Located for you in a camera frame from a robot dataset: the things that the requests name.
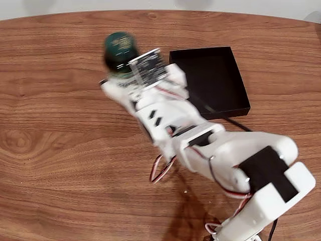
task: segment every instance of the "black tray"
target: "black tray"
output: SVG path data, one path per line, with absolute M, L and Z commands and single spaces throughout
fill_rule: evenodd
M 170 51 L 187 77 L 189 101 L 206 119 L 247 115 L 251 105 L 230 47 Z M 217 113 L 204 108 L 207 104 Z

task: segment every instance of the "black pad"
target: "black pad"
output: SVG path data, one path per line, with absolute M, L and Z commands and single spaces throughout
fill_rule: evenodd
M 278 153 L 271 146 L 246 159 L 239 165 L 239 168 L 250 178 L 252 192 L 258 191 L 271 182 L 284 202 L 290 201 L 298 194 L 296 188 L 284 175 L 288 169 L 287 164 L 280 159 Z

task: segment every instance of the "red wire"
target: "red wire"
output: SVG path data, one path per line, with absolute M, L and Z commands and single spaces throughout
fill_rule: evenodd
M 157 183 L 161 178 L 163 178 L 166 173 L 169 171 L 169 169 L 172 167 L 172 165 L 174 164 L 174 162 L 176 161 L 176 156 L 174 156 L 170 162 L 167 163 L 167 165 L 160 171 L 160 173 L 155 177 L 155 172 L 156 172 L 156 169 L 157 169 L 157 166 L 159 164 L 159 161 L 161 160 L 163 156 L 162 155 L 159 155 L 155 161 L 154 161 L 154 164 L 152 166 L 152 169 L 151 169 L 151 172 L 150 172 L 150 176 L 149 176 L 149 181 L 152 183 L 152 184 L 155 184 Z
M 163 89 L 163 88 L 158 87 L 158 86 L 156 86 L 156 89 L 158 89 L 158 90 L 160 90 L 160 91 L 163 91 L 163 92 L 165 92 L 165 93 L 167 93 L 167 94 L 175 95 L 175 96 L 178 97 L 178 98 L 184 99 L 184 98 L 183 98 L 182 96 L 180 96 L 179 94 L 176 94 L 176 93 L 174 93 L 174 92 L 171 92 L 171 91 L 169 91 L 169 90 L 167 90 L 167 89 Z
M 199 150 L 197 150 L 196 148 L 194 147 L 189 147 L 190 149 L 192 149 L 193 151 L 195 151 L 200 157 L 202 157 L 203 159 L 206 159 L 208 160 L 207 157 L 205 157 Z M 242 193 L 242 192 L 235 192 L 235 191 L 231 191 L 231 190 L 228 190 L 226 189 L 225 187 L 223 187 L 223 185 L 215 178 L 214 181 L 217 182 L 217 184 L 228 194 L 231 194 L 231 195 L 235 195 L 235 196 L 242 196 L 242 197 L 245 197 L 245 196 L 251 196 L 250 193 Z

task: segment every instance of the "white wall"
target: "white wall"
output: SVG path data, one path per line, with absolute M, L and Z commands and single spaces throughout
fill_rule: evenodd
M 0 20 L 52 13 L 124 9 L 249 13 L 321 23 L 321 0 L 0 0 Z

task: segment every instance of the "cable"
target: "cable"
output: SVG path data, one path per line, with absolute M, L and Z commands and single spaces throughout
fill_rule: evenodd
M 270 231 L 270 235 L 269 235 L 269 239 L 267 241 L 271 241 L 272 240 L 272 236 L 274 234 L 275 228 L 276 228 L 276 224 L 277 224 L 277 219 L 274 220 L 271 231 Z
M 214 114 L 217 114 L 220 118 L 222 118 L 222 119 L 226 120 L 227 122 L 229 122 L 229 123 L 231 123 L 231 124 L 233 124 L 233 125 L 241 128 L 241 129 L 243 129 L 243 130 L 246 131 L 246 132 L 251 132 L 251 131 L 252 131 L 250 128 L 248 128 L 248 127 L 246 127 L 246 126 L 238 123 L 237 121 L 235 121 L 235 120 L 233 120 L 233 119 L 228 118 L 227 116 L 225 116 L 225 115 L 222 114 L 222 113 L 219 113 L 219 112 L 215 111 L 213 108 L 211 108 L 209 105 L 207 105 L 203 100 L 201 100 L 197 95 L 193 94 L 193 92 L 191 92 L 190 90 L 188 90 L 188 91 L 189 91 L 190 95 L 191 95 L 195 100 L 197 100 L 198 102 L 200 102 L 200 103 L 204 106 L 204 108 L 207 109 L 209 112 L 214 113 Z M 212 175 L 213 179 L 216 180 L 216 179 L 215 179 L 214 172 L 213 172 L 213 169 L 212 169 L 211 159 L 208 158 L 208 161 L 209 161 L 209 168 L 210 168 L 210 171 L 211 171 L 211 175 Z M 248 202 L 249 198 L 244 199 L 244 200 L 240 203 L 238 209 L 237 209 L 237 210 L 235 211 L 235 213 L 233 214 L 233 217 L 234 217 L 235 215 L 237 215 L 237 214 L 242 210 L 242 208 L 243 208 L 243 207 L 245 206 L 245 204 Z M 273 225 L 272 225 L 272 228 L 271 228 L 271 231 L 270 231 L 270 235 L 269 235 L 268 241 L 271 241 L 271 240 L 272 240 L 272 236 L 273 236 L 273 234 L 274 234 L 274 231 L 275 231 L 275 228 L 276 228 L 276 225 L 277 225 L 277 220 L 278 220 L 278 219 L 276 219 L 276 220 L 273 222 Z
M 221 223 L 214 223 L 214 222 L 207 222 L 207 223 L 205 224 L 205 229 L 206 229 L 206 231 L 207 231 L 209 234 L 214 235 L 214 234 L 216 234 L 216 232 L 215 232 L 215 228 L 212 228 L 212 226 L 214 226 L 214 227 L 221 227 L 222 224 L 221 224 Z
M 170 170 L 170 168 L 172 167 L 172 165 L 174 164 L 174 162 L 176 161 L 177 157 L 174 156 L 170 162 L 167 163 L 167 165 L 160 171 L 160 173 L 155 177 L 155 172 L 156 172 L 156 169 L 157 169 L 157 166 L 159 164 L 159 161 L 161 160 L 163 156 L 162 155 L 159 155 L 155 161 L 154 161 L 154 164 L 152 166 L 152 169 L 151 169 L 151 173 L 150 173 L 150 176 L 149 176 L 149 181 L 152 183 L 152 184 L 156 184 L 161 178 L 163 178 L 166 173 Z
M 193 97 L 194 100 L 196 100 L 197 102 L 199 102 L 205 109 L 207 109 L 209 112 L 216 114 L 218 116 L 218 118 L 224 119 L 227 122 L 243 129 L 246 132 L 251 132 L 252 130 L 244 125 L 242 125 L 241 123 L 238 123 L 236 120 L 230 119 L 227 116 L 225 116 L 224 114 L 214 110 L 212 107 L 210 107 L 208 104 L 206 104 L 202 99 L 200 99 L 196 94 L 194 94 L 190 89 L 187 89 L 190 93 L 190 96 Z
M 188 147 L 190 149 L 192 149 L 194 152 L 196 152 L 201 158 L 203 158 L 204 160 L 208 160 L 209 162 L 209 167 L 210 167 L 210 171 L 211 171 L 211 175 L 213 180 L 227 193 L 233 196 L 237 196 L 237 197 L 244 197 L 246 198 L 250 198 L 252 196 L 251 193 L 242 193 L 242 192 L 235 192 L 235 191 L 231 191 L 226 189 L 225 187 L 223 187 L 223 185 L 216 179 L 214 172 L 213 172 L 213 168 L 212 168 L 212 163 L 211 163 L 211 158 L 205 157 L 199 150 L 197 150 L 194 147 Z

